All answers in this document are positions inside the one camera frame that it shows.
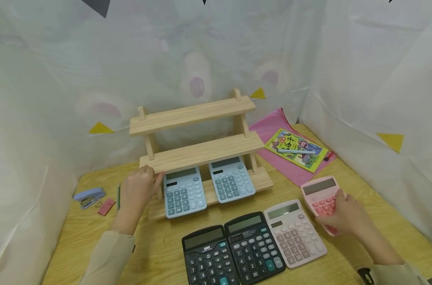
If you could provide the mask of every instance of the black calculator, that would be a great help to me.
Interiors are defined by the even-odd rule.
[[[224,228],[243,285],[260,282],[286,269],[262,212],[240,216]]]
[[[204,228],[181,240],[189,285],[239,285],[222,225]]]

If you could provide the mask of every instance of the sleeve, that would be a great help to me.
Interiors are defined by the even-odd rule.
[[[373,265],[371,277],[374,285],[430,285],[410,264]]]
[[[80,285],[116,285],[134,249],[131,235],[106,231],[96,245]]]

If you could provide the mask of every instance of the table surface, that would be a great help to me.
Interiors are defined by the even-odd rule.
[[[304,125],[293,128],[311,140],[321,141]],[[209,227],[242,216],[264,211],[283,201],[299,199],[304,202],[300,188],[258,157],[274,182],[273,189],[228,204],[216,204],[206,210],[181,218],[141,218],[136,236],[136,248],[120,279],[120,284],[187,284],[181,238],[198,229]],[[107,197],[116,200],[117,184],[138,167],[138,163],[120,165],[83,175],[76,192],[103,187]],[[377,194],[341,159],[336,158],[315,178],[333,175],[340,187],[352,194],[366,208],[375,224],[386,235],[399,254],[414,264],[425,278],[432,277],[432,244],[405,218]],[[107,216],[97,214],[95,207],[80,210],[72,202],[56,250],[51,258],[43,284],[78,284],[84,274],[90,255],[102,233],[109,228],[116,214],[116,205]],[[356,270],[372,264],[371,258],[353,237],[330,237],[313,220],[313,225],[328,249],[327,255],[296,269],[284,272],[259,284],[363,284]]]

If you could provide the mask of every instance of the calculator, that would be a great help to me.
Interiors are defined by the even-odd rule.
[[[286,269],[262,212],[235,218],[224,228],[243,285],[260,282]]]
[[[232,157],[209,164],[219,203],[242,199],[256,192],[242,157]]]
[[[299,200],[270,207],[264,214],[288,268],[298,267],[327,253]]]
[[[333,215],[336,208],[336,191],[338,183],[333,176],[322,177],[303,184],[301,187],[306,206],[317,217]],[[335,228],[323,226],[324,230],[331,236],[340,235]]]
[[[207,208],[198,167],[164,175],[165,215],[172,219]]]
[[[239,285],[224,227],[217,225],[181,240],[189,285]]]

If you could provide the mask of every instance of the white fabric wall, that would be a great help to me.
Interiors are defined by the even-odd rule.
[[[295,121],[321,0],[0,0],[0,285],[37,284],[78,177],[137,161],[137,107],[158,112],[259,87],[257,121]],[[88,134],[101,122],[114,133]],[[163,149],[230,133],[230,120],[160,132]]]
[[[325,18],[300,121],[432,242],[432,0],[328,1]]]

